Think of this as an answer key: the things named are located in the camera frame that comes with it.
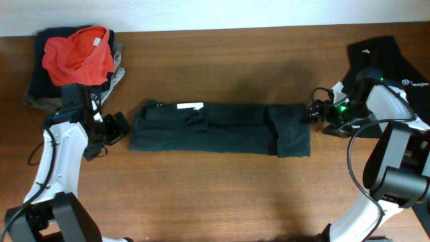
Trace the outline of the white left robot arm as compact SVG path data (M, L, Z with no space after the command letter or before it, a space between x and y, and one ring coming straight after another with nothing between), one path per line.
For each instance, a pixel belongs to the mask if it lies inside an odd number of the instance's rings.
M107 241L78 200L82 160L107 155L130 132L123 113L101 114L86 85L61 88L62 106L45 117L43 153L21 206L5 214L1 236L12 241Z

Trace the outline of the dark green Nike t-shirt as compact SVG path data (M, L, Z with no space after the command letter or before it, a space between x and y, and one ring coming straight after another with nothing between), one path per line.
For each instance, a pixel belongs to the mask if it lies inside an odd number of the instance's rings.
M135 113L131 151L251 153L308 157L310 127L302 104L163 103Z

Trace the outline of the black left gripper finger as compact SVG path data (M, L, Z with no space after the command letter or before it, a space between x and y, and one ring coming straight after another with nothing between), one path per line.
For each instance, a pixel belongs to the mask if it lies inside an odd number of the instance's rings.
M103 117L103 125L105 126L104 145L114 145L122 138L119 119L119 113L107 114Z
M116 130L118 131L118 134L121 136L126 136L130 133L131 127L121 112L117 112L114 114L114 118L116 119Z

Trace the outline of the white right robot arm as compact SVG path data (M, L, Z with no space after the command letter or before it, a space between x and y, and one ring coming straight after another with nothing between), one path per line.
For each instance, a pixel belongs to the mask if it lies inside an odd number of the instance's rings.
M405 74L366 67L351 85L337 83L325 101L312 100L306 121L327 122L324 133L349 139L347 169L361 194L317 241L368 241L390 217L429 206L429 85ZM363 132L378 139L357 180L353 143Z

